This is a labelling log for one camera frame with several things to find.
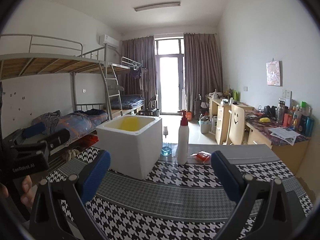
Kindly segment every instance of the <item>blue gripper pad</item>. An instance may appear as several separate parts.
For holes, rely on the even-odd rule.
[[[92,200],[109,167],[110,154],[101,150],[93,162],[79,173],[76,190],[83,204]]]
[[[220,151],[215,151],[211,154],[211,166],[214,174],[218,177],[227,193],[228,198],[238,203],[245,190],[242,173],[235,165],[231,164]]]

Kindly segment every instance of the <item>wooden chair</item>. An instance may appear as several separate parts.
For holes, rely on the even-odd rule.
[[[245,111],[237,105],[231,105],[231,125],[229,139],[233,144],[244,142]]]
[[[147,108],[139,111],[139,115],[149,115],[152,116],[154,112],[157,111],[156,103],[158,101],[158,95],[153,96],[149,103],[147,104]]]

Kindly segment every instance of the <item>brown curtain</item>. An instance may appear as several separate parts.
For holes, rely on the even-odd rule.
[[[122,56],[141,62],[148,70],[146,76],[147,86],[144,87],[146,104],[156,94],[156,56],[155,39],[153,36],[122,41]],[[119,85],[124,87],[123,94],[143,94],[140,90],[139,79],[134,79],[129,73],[119,75]]]
[[[200,94],[222,91],[222,66],[214,34],[184,34],[185,87],[187,110],[194,110]]]

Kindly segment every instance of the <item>ladder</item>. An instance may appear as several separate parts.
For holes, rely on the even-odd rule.
[[[108,78],[107,77],[107,68],[111,67],[112,69],[112,74],[113,77],[112,78]],[[123,110],[122,110],[122,104],[121,104],[121,97],[120,97],[120,90],[124,90],[123,87],[119,86],[119,82],[118,82],[118,78],[116,76],[115,70],[113,69],[113,65],[107,65],[105,62],[105,70],[106,70],[106,74],[104,74],[103,69],[101,67],[101,64],[99,63],[99,70],[100,70],[100,74],[102,76],[103,79],[103,83],[104,83],[104,89],[105,89],[105,96],[106,96],[106,104],[107,104],[107,111],[108,111],[108,116],[109,116],[109,120],[112,120],[112,110],[111,110],[111,103],[110,103],[110,98],[113,97],[118,97],[118,101],[119,101],[119,109],[120,109],[120,114],[121,116],[123,116]],[[108,86],[108,80],[113,80],[116,81],[116,85],[109,85]],[[114,95],[110,95],[109,94],[109,88],[112,88],[114,91],[117,91],[116,94]]]

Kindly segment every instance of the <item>white wall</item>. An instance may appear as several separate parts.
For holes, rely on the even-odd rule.
[[[282,88],[313,108],[316,125],[298,172],[320,193],[319,119],[320,33],[299,0],[230,0],[218,26],[223,84],[241,92],[241,101],[277,105]],[[268,86],[266,63],[283,64],[283,87]]]
[[[72,112],[69,74],[18,77],[3,80],[2,84],[4,137],[18,128],[28,127],[32,119],[46,112]]]
[[[148,28],[122,34],[122,40],[130,40],[154,35],[155,38],[178,37],[184,33],[216,33],[217,28],[212,26],[171,26],[161,28]]]
[[[4,28],[3,33],[28,33],[53,36],[81,42],[84,45],[84,52],[97,49],[99,45],[99,35],[108,34],[116,40],[121,39],[121,35],[102,22],[85,15],[82,12],[68,8],[58,3],[47,0],[24,0],[17,8],[10,21]],[[8,54],[28,52],[29,37],[2,37],[0,39],[0,53]],[[74,45],[65,41],[48,40],[44,38],[33,38],[34,43],[49,43],[52,45],[62,45],[80,49],[79,45]],[[31,52],[48,52],[64,55],[79,55],[79,51],[33,46]],[[108,49],[108,61],[117,61],[115,52]]]
[[[47,0],[24,0],[18,7],[4,33],[31,33],[79,41],[84,51],[100,47],[98,36],[108,34],[120,40],[121,35],[102,22],[79,11]],[[36,43],[48,41],[34,39]],[[28,52],[29,38],[2,37],[0,54]],[[77,51],[49,47],[34,47],[31,52],[78,55]],[[118,55],[108,50],[108,61],[118,62]],[[61,110],[72,112],[71,79],[69,74],[48,74],[19,77],[3,81],[4,104],[2,112],[3,135],[20,127],[27,127],[40,114]],[[99,74],[76,74],[77,103],[104,103],[104,87]]]

